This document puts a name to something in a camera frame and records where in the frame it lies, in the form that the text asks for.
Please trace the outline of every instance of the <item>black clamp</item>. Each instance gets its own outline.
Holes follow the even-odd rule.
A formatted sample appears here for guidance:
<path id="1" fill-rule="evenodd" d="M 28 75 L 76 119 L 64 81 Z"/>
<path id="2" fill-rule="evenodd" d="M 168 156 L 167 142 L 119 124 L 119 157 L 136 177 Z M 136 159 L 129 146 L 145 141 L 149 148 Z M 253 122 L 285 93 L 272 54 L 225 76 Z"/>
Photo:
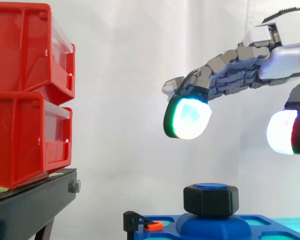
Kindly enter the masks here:
<path id="1" fill-rule="evenodd" d="M 127 240 L 134 240 L 135 232 L 139 230 L 139 225 L 148 228 L 148 225 L 152 224 L 156 223 L 134 211 L 126 211 L 123 214 L 123 230 L 127 232 Z"/>

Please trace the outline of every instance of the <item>orange clip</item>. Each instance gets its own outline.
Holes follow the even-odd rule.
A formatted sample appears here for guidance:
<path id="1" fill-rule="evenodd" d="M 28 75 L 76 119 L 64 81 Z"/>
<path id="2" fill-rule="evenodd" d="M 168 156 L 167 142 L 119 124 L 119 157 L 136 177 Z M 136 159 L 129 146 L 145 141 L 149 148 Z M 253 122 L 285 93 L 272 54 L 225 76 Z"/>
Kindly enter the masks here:
<path id="1" fill-rule="evenodd" d="M 143 230 L 147 232 L 161 231 L 164 229 L 164 223 L 161 221 L 154 221 L 155 224 L 147 225 L 147 228 L 143 228 Z"/>

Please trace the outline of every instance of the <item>green glowing light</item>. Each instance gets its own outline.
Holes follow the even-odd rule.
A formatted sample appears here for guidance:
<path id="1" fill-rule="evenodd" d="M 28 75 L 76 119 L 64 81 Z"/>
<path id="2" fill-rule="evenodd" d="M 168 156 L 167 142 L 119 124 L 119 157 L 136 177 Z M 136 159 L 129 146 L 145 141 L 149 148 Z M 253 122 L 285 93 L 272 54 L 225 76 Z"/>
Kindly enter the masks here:
<path id="1" fill-rule="evenodd" d="M 291 136 L 297 115 L 297 110 L 283 110 L 274 114 L 270 119 L 266 138 L 270 147 L 277 153 L 294 154 Z"/>
<path id="2" fill-rule="evenodd" d="M 206 128 L 211 109 L 208 104 L 192 98 L 182 98 L 175 107 L 172 126 L 180 139 L 194 139 Z"/>

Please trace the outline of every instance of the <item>bolt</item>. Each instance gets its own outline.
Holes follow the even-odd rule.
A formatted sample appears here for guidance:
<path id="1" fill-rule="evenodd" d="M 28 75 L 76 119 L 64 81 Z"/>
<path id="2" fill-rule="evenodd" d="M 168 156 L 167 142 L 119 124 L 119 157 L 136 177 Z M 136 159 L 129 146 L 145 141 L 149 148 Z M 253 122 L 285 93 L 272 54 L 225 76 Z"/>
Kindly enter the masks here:
<path id="1" fill-rule="evenodd" d="M 73 194 L 79 193 L 81 190 L 81 181 L 80 180 L 72 180 L 69 183 L 69 192 Z"/>

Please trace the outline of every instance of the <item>robotic hand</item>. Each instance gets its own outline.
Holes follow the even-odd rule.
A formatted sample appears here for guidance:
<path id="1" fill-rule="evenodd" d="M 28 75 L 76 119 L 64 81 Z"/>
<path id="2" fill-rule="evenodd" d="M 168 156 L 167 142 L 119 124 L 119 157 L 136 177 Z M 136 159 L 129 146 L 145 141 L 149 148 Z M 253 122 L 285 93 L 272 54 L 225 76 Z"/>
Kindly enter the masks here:
<path id="1" fill-rule="evenodd" d="M 211 116 L 208 101 L 247 88 L 274 86 L 300 77 L 300 8 L 281 10 L 252 27 L 235 50 L 226 51 L 186 77 L 167 81 L 169 96 L 163 126 L 171 138 L 193 139 Z M 300 84 L 267 129 L 279 153 L 300 154 Z"/>

